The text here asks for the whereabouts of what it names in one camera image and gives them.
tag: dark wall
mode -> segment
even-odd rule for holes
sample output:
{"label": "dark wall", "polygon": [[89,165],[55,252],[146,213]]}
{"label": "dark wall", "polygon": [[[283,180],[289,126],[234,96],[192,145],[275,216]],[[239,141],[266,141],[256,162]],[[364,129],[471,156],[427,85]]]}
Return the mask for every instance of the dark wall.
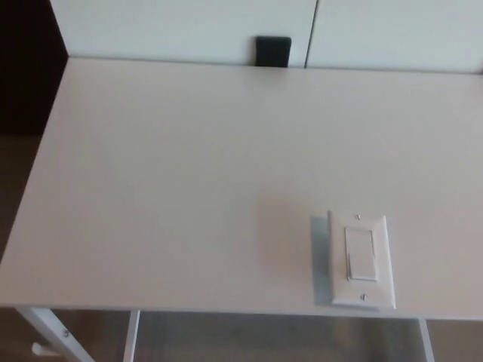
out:
{"label": "dark wall", "polygon": [[66,62],[49,0],[0,0],[0,134],[42,134]]}

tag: desk top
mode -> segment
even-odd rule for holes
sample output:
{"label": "desk top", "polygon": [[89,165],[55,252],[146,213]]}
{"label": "desk top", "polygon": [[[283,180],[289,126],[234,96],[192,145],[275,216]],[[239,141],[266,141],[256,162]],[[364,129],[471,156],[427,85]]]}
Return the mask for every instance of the desk top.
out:
{"label": "desk top", "polygon": [[[483,319],[483,79],[70,59],[0,304]],[[397,309],[330,306],[327,211]]]}

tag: switch plate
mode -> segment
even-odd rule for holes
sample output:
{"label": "switch plate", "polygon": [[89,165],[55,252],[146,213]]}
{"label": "switch plate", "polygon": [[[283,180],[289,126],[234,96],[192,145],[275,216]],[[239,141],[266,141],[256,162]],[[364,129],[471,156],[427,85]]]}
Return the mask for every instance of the switch plate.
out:
{"label": "switch plate", "polygon": [[395,308],[386,217],[328,214],[332,303]]}

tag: white cabinet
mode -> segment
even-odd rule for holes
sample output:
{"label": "white cabinet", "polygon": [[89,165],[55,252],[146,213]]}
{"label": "white cabinet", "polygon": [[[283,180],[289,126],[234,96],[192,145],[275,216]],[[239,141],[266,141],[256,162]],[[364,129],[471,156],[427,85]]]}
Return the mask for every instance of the white cabinet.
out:
{"label": "white cabinet", "polygon": [[303,66],[315,0],[52,0],[74,57],[248,64],[253,37],[292,37]]}
{"label": "white cabinet", "polygon": [[311,67],[480,72],[479,0],[326,0],[318,7]]}

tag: desk leg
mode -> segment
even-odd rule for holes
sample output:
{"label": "desk leg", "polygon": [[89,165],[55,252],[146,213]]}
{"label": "desk leg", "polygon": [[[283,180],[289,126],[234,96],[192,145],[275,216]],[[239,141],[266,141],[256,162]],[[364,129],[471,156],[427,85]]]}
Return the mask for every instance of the desk leg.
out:
{"label": "desk leg", "polygon": [[133,362],[134,351],[136,349],[137,326],[139,325],[140,311],[132,311],[129,317],[128,334],[126,335],[126,345],[122,362]]}
{"label": "desk leg", "polygon": [[77,339],[48,308],[17,308],[18,312],[69,362],[94,362]]}
{"label": "desk leg", "polygon": [[420,318],[421,339],[423,340],[424,354],[426,362],[435,362],[435,356],[432,354],[431,339],[429,338],[428,325],[426,319]]}

